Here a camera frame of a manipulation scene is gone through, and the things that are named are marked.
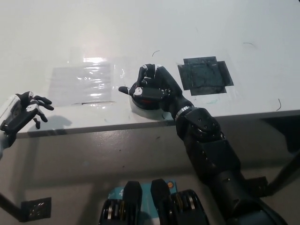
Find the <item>robotic hand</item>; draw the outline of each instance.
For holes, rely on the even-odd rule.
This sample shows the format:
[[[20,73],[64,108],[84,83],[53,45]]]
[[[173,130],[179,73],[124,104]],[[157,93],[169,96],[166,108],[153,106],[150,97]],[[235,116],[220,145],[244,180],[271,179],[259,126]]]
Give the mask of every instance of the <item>robotic hand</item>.
[[[40,109],[40,106],[48,110],[54,110],[52,102],[31,91],[24,94],[12,95],[0,108],[0,159],[3,151],[9,148],[16,139],[16,134],[31,120],[36,123],[36,128],[40,129],[41,122],[47,122],[48,119]]]
[[[131,88],[119,87],[119,91],[130,95],[140,108],[161,108],[171,113],[194,170],[209,187],[226,225],[287,225],[251,193],[241,174],[240,160],[217,120],[206,109],[194,107],[185,99],[163,66],[143,65],[137,82]]]

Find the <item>plastic wrap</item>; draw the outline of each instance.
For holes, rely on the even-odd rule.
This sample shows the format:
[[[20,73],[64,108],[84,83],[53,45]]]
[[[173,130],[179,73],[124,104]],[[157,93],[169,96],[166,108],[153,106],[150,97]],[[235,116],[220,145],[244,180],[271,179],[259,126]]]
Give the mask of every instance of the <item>plastic wrap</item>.
[[[84,61],[82,66],[54,68],[49,98],[55,106],[112,100],[112,65]]]

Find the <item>robot finger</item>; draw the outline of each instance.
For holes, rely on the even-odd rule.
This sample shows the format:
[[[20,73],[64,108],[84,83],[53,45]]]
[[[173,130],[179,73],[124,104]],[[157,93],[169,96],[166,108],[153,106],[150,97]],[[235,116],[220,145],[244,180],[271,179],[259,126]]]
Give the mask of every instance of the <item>robot finger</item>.
[[[45,103],[45,102],[42,101],[42,100],[38,100],[38,104],[39,104],[40,106],[43,106],[44,108],[50,110],[50,111],[53,111],[53,110],[54,110],[54,107],[53,107],[53,106],[48,105],[47,103]]]
[[[51,105],[52,104],[52,101],[50,101],[49,99],[45,98],[45,97],[40,97],[39,95],[36,95],[34,97],[36,100],[39,100],[39,101],[42,101],[44,102],[45,104],[47,105]]]
[[[35,116],[33,120],[36,123],[36,129],[39,130],[41,128],[41,121],[38,120],[37,116]]]
[[[45,122],[45,123],[48,122],[48,119],[46,118],[45,114],[42,112],[42,110],[40,108],[38,109],[37,114],[40,116],[40,118],[42,119],[43,122]]]

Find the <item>black cylinder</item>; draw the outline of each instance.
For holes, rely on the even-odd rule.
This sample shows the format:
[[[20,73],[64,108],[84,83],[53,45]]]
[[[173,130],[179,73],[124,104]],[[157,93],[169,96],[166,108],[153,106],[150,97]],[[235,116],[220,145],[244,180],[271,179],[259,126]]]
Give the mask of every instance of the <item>black cylinder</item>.
[[[26,215],[15,204],[0,193],[0,207],[20,222],[26,220]]]
[[[240,171],[222,172],[209,179],[207,185],[225,220],[260,208]]]

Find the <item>round black base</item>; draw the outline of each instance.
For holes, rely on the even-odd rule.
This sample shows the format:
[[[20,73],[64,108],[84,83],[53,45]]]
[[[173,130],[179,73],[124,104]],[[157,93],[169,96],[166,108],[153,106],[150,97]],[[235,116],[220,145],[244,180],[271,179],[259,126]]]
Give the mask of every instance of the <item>round black base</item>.
[[[157,103],[157,102],[140,100],[140,99],[134,99],[134,98],[132,98],[132,101],[133,101],[133,103],[137,107],[139,107],[141,109],[145,109],[145,110],[157,110],[157,109],[160,109],[159,103]]]

